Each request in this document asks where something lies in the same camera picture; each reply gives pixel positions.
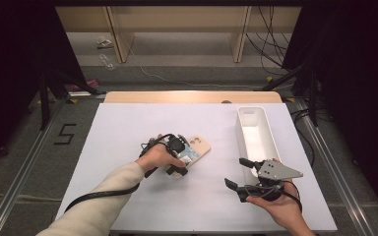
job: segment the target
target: wire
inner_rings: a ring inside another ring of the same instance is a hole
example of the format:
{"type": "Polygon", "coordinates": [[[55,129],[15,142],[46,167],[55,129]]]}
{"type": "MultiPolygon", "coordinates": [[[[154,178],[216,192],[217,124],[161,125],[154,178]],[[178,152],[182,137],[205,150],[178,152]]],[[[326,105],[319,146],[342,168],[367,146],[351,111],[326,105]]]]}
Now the wire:
{"type": "Polygon", "coordinates": [[[264,52],[263,49],[260,49],[254,42],[253,40],[250,38],[250,36],[248,35],[248,33],[245,34],[247,36],[247,39],[251,42],[251,45],[253,45],[253,47],[264,57],[266,57],[267,59],[269,59],[270,61],[272,61],[273,63],[275,63],[276,65],[278,66],[282,66],[281,63],[277,62],[275,59],[273,59],[271,56],[269,56],[266,52],[264,52]]]}
{"type": "Polygon", "coordinates": [[[293,126],[294,128],[296,129],[297,133],[303,138],[303,140],[309,145],[309,147],[311,148],[311,161],[310,161],[310,165],[311,167],[314,166],[314,163],[315,163],[315,150],[314,150],[314,147],[311,145],[311,143],[306,139],[305,135],[297,128],[296,126],[296,123],[298,120],[300,120],[301,118],[305,117],[305,116],[308,116],[309,113],[308,113],[308,109],[303,109],[303,110],[298,110],[298,111],[295,111],[295,112],[292,112],[290,113],[290,115],[294,115],[296,114],[296,117],[293,119],[293,126]]]}
{"type": "Polygon", "coordinates": [[[268,34],[266,36],[266,41],[265,41],[265,44],[263,45],[263,50],[264,50],[264,47],[266,45],[267,38],[270,35],[272,37],[272,40],[273,40],[273,43],[274,43],[274,46],[275,46],[276,54],[278,55],[279,60],[281,60],[281,62],[282,62],[283,60],[281,59],[281,56],[279,55],[279,52],[281,53],[281,55],[283,57],[284,57],[284,54],[282,53],[281,48],[279,47],[278,42],[275,40],[275,37],[274,37],[274,34],[273,34],[273,15],[275,13],[275,7],[270,6],[270,22],[269,22],[269,24],[267,24],[267,21],[265,19],[265,16],[263,15],[261,7],[259,6],[258,8],[259,8],[260,15],[262,16],[262,19],[263,19],[263,21],[265,23],[266,29],[268,30],[268,34]]]}
{"type": "Polygon", "coordinates": [[[287,40],[286,36],[284,35],[284,33],[282,33],[282,36],[284,37],[284,40],[286,40],[287,44],[290,44],[289,40],[287,40]]]}
{"type": "Polygon", "coordinates": [[[173,84],[182,84],[182,85],[187,85],[187,86],[193,86],[193,87],[219,87],[219,88],[251,88],[251,89],[261,89],[262,87],[255,87],[255,86],[236,86],[236,85],[231,85],[231,86],[224,86],[224,85],[216,85],[216,84],[192,84],[188,82],[182,82],[182,81],[171,81],[168,79],[165,79],[161,76],[158,75],[152,75],[146,72],[142,66],[140,66],[141,71],[149,77],[155,77],[158,78],[162,81],[168,82],[168,83],[173,83],[173,84]]]}
{"type": "MultiPolygon", "coordinates": [[[[261,37],[259,33],[256,32],[256,35],[257,35],[257,37],[258,37],[260,40],[266,42],[266,40],[265,40],[263,37],[261,37]]],[[[275,46],[275,44],[272,44],[272,43],[270,43],[270,42],[266,42],[266,43],[269,44],[269,45],[275,46]]],[[[282,47],[282,46],[279,46],[279,45],[276,45],[276,47],[281,48],[281,49],[283,49],[283,50],[287,50],[287,48],[282,47]]]]}
{"type": "Polygon", "coordinates": [[[297,205],[299,206],[300,212],[302,212],[302,203],[300,202],[300,194],[299,194],[299,190],[297,189],[296,185],[293,184],[293,182],[287,181],[287,180],[282,180],[282,182],[291,184],[293,186],[293,188],[296,190],[297,197],[295,197],[294,195],[292,195],[290,193],[285,192],[282,188],[278,189],[276,186],[263,187],[263,186],[256,186],[256,185],[244,185],[244,189],[247,192],[247,194],[249,196],[253,197],[253,198],[264,198],[264,197],[270,195],[272,192],[279,192],[282,195],[285,195],[285,196],[293,199],[297,203],[297,205]],[[270,191],[267,191],[263,195],[257,195],[255,193],[251,193],[249,188],[259,190],[259,192],[263,192],[263,190],[270,190],[270,191]]]}
{"type": "Polygon", "coordinates": [[[161,141],[164,140],[165,138],[172,137],[172,136],[173,136],[172,134],[167,134],[167,135],[163,135],[163,136],[161,136],[161,137],[159,137],[157,139],[151,138],[148,143],[141,144],[141,148],[143,150],[141,151],[139,157],[143,156],[145,153],[147,153],[147,151],[150,148],[154,147],[157,144],[161,144],[161,145],[165,145],[166,146],[166,144],[162,143],[161,141]]]}
{"type": "Polygon", "coordinates": [[[123,195],[129,195],[134,193],[138,187],[140,187],[140,183],[138,183],[136,186],[126,189],[126,190],[116,190],[116,191],[105,191],[105,192],[96,192],[96,193],[90,193],[83,195],[81,197],[76,198],[73,200],[67,207],[64,212],[69,210],[71,207],[87,200],[92,200],[92,199],[99,199],[99,198],[106,198],[106,197],[114,197],[114,196],[123,196],[123,195]]]}

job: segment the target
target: white sleeve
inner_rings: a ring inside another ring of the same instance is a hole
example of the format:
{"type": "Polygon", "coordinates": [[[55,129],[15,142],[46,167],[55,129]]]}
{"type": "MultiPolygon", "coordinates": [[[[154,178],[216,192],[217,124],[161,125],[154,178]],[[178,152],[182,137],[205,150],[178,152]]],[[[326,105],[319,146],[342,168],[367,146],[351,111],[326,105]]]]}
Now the white sleeve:
{"type": "MultiPolygon", "coordinates": [[[[92,193],[130,189],[143,180],[144,174],[143,168],[136,162],[123,165],[112,171],[92,193]]],[[[81,202],[38,235],[109,235],[111,225],[130,197],[124,195],[81,202]]]]}

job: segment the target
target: white plastic bin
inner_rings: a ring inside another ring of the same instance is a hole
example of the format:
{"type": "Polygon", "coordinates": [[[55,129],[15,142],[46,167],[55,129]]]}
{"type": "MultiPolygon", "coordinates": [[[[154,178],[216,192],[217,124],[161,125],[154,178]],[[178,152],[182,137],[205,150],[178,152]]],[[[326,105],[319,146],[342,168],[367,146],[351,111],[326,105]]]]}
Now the white plastic bin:
{"type": "MultiPolygon", "coordinates": [[[[263,107],[239,107],[236,133],[240,157],[258,162],[273,158],[281,160],[263,107]]],[[[256,169],[242,168],[245,184],[257,184],[256,169]]]]}

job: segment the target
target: white table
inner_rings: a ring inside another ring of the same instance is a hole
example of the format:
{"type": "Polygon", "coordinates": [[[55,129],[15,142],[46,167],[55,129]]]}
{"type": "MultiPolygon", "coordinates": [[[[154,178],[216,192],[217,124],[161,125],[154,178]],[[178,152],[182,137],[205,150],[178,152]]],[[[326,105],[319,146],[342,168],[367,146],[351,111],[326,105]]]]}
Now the white table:
{"type": "Polygon", "coordinates": [[[115,167],[134,161],[141,143],[157,134],[202,136],[212,146],[182,178],[159,169],[145,179],[112,226],[113,231],[153,233],[266,233],[283,230],[263,210],[242,204],[223,179],[243,184],[235,135],[240,106],[265,108],[283,164],[304,173],[295,179],[303,215],[315,231],[337,230],[293,123],[282,103],[147,104],[99,106],[57,217],[115,167]]]}

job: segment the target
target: black curtain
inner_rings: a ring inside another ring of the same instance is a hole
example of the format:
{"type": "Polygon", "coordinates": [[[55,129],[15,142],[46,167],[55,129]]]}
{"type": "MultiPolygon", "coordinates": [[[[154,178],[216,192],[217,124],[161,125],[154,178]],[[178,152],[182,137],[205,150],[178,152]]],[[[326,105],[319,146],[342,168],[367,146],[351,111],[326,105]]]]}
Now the black curtain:
{"type": "Polygon", "coordinates": [[[355,160],[378,196],[378,1],[345,1],[322,92],[355,160]]]}
{"type": "Polygon", "coordinates": [[[50,71],[85,83],[52,3],[0,0],[0,147],[26,114],[40,78],[50,71]]]}

